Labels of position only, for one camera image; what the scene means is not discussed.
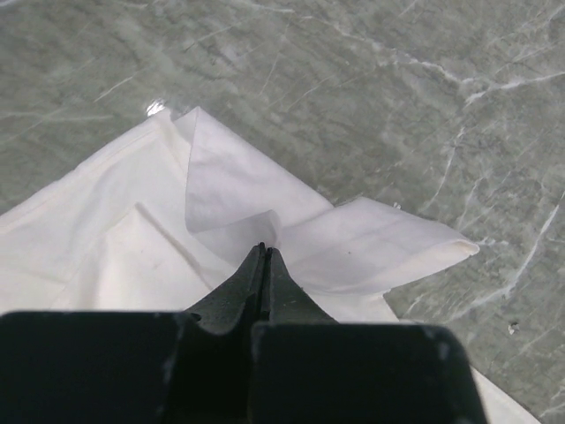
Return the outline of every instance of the gray marble tile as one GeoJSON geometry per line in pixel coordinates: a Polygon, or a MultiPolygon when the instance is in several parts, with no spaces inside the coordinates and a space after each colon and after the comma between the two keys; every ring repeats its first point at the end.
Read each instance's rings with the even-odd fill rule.
{"type": "Polygon", "coordinates": [[[4,0],[0,63],[0,210],[154,100],[200,105],[335,204],[396,202],[479,241],[388,301],[565,420],[562,1],[4,0]]]}

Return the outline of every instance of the white towel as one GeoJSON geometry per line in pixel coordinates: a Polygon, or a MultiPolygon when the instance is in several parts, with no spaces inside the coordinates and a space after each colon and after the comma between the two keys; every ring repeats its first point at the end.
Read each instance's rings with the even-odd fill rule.
{"type": "MultiPolygon", "coordinates": [[[[0,313],[187,308],[260,242],[341,322],[397,322],[384,291],[478,251],[368,199],[334,208],[203,110],[164,110],[0,216],[0,313]]],[[[491,422],[537,422],[476,376],[491,422]]]]}

